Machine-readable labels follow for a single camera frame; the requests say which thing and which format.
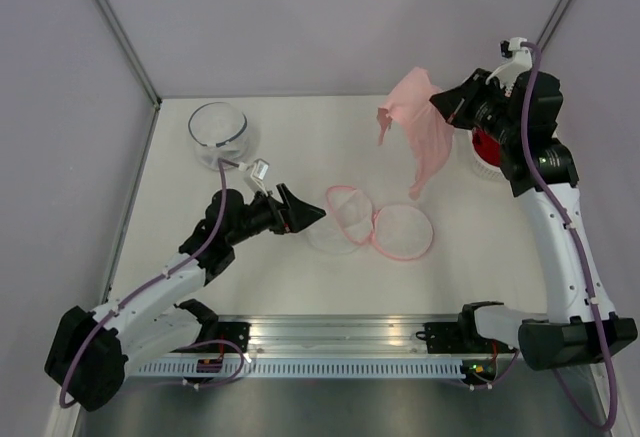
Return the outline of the pink bra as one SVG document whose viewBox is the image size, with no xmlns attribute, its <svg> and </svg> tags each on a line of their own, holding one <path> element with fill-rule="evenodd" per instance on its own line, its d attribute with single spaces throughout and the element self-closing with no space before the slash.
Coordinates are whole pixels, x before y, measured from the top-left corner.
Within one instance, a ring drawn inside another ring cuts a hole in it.
<svg viewBox="0 0 640 437">
<path fill-rule="evenodd" d="M 416 162 L 414 183 L 409 188 L 412 200 L 419 199 L 426 183 L 444 167 L 451 154 L 454 128 L 430 101 L 440 92 L 426 69 L 414 67 L 377 110 L 378 145 L 383 144 L 393 124 L 399 125 L 407 138 Z"/>
</svg>

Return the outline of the pink mesh laundry bag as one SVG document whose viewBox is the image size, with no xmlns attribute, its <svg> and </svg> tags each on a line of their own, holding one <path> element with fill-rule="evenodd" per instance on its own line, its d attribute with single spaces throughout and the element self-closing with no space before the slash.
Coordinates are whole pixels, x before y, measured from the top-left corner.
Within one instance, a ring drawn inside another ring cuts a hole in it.
<svg viewBox="0 0 640 437">
<path fill-rule="evenodd" d="M 316 249 L 349 254 L 372 246 L 388 259 L 408 262 L 421 258 L 431 247 L 434 228 L 424 212 L 408 204 L 375 208 L 361 189 L 336 185 L 325 192 L 326 216 L 306 235 Z"/>
</svg>

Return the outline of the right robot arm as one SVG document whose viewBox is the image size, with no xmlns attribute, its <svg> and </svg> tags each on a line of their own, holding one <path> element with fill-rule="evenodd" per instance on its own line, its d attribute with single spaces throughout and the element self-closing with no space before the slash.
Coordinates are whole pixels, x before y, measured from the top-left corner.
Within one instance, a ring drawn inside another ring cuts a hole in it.
<svg viewBox="0 0 640 437">
<path fill-rule="evenodd" d="M 563 103 L 559 80 L 525 71 L 512 90 L 476 70 L 460 86 L 433 95 L 450 125 L 481 130 L 500 146 L 500 168 L 533 230 L 545 279 L 547 310 L 515 311 L 499 302 L 467 304 L 456 328 L 459 345 L 478 352 L 491 340 L 520 350 L 533 370 L 600 363 L 638 337 L 636 322 L 618 315 L 602 285 L 586 239 L 578 173 L 554 132 Z"/>
</svg>

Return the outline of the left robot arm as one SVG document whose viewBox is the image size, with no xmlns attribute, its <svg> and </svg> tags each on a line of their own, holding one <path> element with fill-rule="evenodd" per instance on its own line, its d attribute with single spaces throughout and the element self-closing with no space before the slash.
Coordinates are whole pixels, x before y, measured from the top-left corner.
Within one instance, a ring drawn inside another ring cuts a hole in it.
<svg viewBox="0 0 640 437">
<path fill-rule="evenodd" d="M 241 192 L 222 188 L 159 275 L 92 310 L 74 306 L 63 314 L 44 364 L 60 387 L 61 407 L 95 411 L 144 364 L 174 350 L 216 346 L 217 316 L 192 294 L 232 264 L 236 245 L 265 231 L 296 234 L 326 215 L 286 185 L 276 189 L 246 202 Z"/>
</svg>

